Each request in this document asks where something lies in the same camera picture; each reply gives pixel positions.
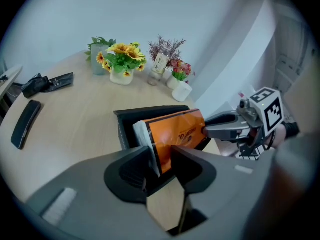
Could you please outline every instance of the small vase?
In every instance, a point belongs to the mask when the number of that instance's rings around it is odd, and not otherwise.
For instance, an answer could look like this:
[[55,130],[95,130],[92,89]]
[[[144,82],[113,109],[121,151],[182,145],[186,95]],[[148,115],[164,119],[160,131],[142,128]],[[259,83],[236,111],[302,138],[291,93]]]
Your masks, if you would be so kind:
[[128,70],[128,72],[130,73],[130,76],[125,76],[125,70],[121,71],[120,73],[117,73],[114,69],[112,69],[110,74],[110,81],[117,85],[128,86],[134,79],[135,70],[131,69]]
[[179,86],[179,82],[180,81],[176,79],[173,75],[170,75],[170,77],[166,81],[166,86],[168,86],[171,90],[174,90]]
[[93,44],[91,45],[91,67],[94,75],[102,76],[106,74],[106,70],[102,67],[100,63],[97,62],[97,56],[99,52],[105,57],[107,55],[106,49],[108,45]]

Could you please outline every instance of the white flower pot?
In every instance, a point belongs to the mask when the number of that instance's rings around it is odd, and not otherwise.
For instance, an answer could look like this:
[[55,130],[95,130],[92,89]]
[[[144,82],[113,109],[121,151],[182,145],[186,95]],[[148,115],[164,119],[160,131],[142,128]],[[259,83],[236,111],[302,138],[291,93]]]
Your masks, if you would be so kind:
[[179,82],[180,81],[176,79],[173,75],[170,75],[170,77],[166,81],[166,86],[168,86],[171,90],[174,90],[178,87]]
[[125,70],[121,71],[120,73],[116,73],[116,71],[112,69],[110,74],[110,81],[112,83],[115,83],[121,86],[130,85],[134,79],[135,70],[134,69],[128,70],[128,72],[130,73],[130,76],[124,76],[124,72]]

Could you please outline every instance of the table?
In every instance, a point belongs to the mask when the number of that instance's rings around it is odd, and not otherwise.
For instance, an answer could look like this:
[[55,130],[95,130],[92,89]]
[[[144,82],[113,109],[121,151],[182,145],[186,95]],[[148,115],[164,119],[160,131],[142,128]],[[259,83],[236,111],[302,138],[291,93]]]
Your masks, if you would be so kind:
[[[10,101],[6,93],[9,90],[9,88],[12,86],[12,84],[15,82],[19,74],[21,73],[22,68],[23,67],[21,65],[14,66],[0,76],[0,78],[2,78],[3,76],[8,77],[8,80],[0,87],[0,100],[4,98],[4,101],[7,103],[9,107],[11,107],[12,102]],[[2,111],[1,107],[0,107],[0,112],[1,112],[0,116],[4,118],[6,116],[6,112]]]
[[[143,72],[136,71],[128,86],[110,82],[109,73],[93,75],[86,58],[83,51],[79,52],[42,74],[50,79],[73,72],[74,84],[32,97],[42,108],[23,150],[11,143],[11,136],[30,100],[21,94],[2,122],[0,171],[22,202],[72,165],[120,151],[118,120],[113,111],[161,105],[194,107],[191,100],[174,100],[172,91],[163,84],[149,85]],[[210,146],[212,153],[219,154],[214,140]],[[183,200],[183,188],[174,179],[148,198],[147,208],[165,230],[170,230],[179,223]]]

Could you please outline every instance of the black tray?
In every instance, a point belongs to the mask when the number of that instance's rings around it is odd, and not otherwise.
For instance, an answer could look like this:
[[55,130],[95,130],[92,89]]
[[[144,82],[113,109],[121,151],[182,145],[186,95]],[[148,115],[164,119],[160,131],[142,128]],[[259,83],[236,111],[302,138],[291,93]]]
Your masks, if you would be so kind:
[[[122,149],[127,150],[139,147],[133,128],[133,125],[135,123],[141,120],[158,118],[187,110],[189,110],[188,106],[153,106],[114,111],[114,113],[118,117],[118,133]],[[195,149],[202,151],[208,145],[210,140],[210,138],[207,138],[206,140],[201,142]],[[167,171],[166,173],[161,175],[161,177],[158,177],[152,170],[150,170],[147,177],[148,181],[146,184],[147,196],[151,196],[152,194],[163,188],[175,177],[176,176],[174,175],[172,170]]]

